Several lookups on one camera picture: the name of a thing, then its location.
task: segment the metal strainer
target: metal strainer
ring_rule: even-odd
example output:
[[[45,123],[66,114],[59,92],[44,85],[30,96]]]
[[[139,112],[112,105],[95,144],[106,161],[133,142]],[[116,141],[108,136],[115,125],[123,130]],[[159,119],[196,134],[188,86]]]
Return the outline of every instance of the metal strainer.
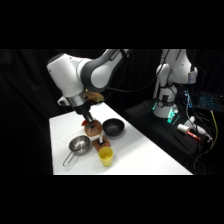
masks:
[[[63,166],[68,166],[71,163],[72,159],[75,157],[75,155],[82,156],[90,151],[91,149],[90,138],[83,135],[73,139],[69,144],[69,149],[71,150],[71,153],[63,163]]]

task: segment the yellow cup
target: yellow cup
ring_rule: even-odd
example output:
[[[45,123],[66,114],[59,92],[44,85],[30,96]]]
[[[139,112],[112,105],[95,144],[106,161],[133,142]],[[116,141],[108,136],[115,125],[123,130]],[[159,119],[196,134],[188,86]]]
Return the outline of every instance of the yellow cup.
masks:
[[[113,156],[114,156],[114,152],[109,147],[104,147],[104,148],[100,149],[100,151],[99,151],[100,160],[105,167],[108,167],[112,164]]]

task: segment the black bowl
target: black bowl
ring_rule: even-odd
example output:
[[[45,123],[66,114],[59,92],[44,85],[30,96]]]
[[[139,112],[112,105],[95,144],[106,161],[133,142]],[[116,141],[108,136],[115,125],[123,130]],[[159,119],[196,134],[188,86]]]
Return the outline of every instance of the black bowl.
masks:
[[[124,122],[118,119],[110,119],[103,123],[103,130],[106,135],[117,137],[121,135],[124,130]]]

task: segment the dark wall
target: dark wall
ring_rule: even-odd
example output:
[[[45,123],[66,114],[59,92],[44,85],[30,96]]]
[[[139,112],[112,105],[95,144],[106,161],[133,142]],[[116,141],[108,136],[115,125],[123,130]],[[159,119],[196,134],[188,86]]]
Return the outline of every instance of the dark wall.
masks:
[[[51,80],[47,61],[59,53],[96,59],[106,49],[1,49],[0,103],[2,174],[52,174],[49,118],[71,112],[59,107],[60,90]],[[148,84],[160,63],[161,50],[134,49],[120,89],[135,90]],[[196,62],[208,74],[204,90],[224,94],[223,49],[197,49]],[[111,82],[116,87],[123,75],[121,67]],[[152,98],[155,82],[139,93],[115,92],[107,101],[122,115]]]

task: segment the tabletop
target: tabletop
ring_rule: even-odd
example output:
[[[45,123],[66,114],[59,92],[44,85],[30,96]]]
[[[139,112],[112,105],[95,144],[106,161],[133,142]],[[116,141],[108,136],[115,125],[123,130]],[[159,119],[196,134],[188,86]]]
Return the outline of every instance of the tabletop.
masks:
[[[54,175],[192,175],[105,103],[93,106],[91,114],[102,124],[111,118],[125,123],[121,136],[106,136],[114,151],[112,165],[104,167],[92,147],[87,155],[76,156],[68,167],[63,167],[70,141],[85,135],[81,126],[84,118],[72,112],[50,119]]]

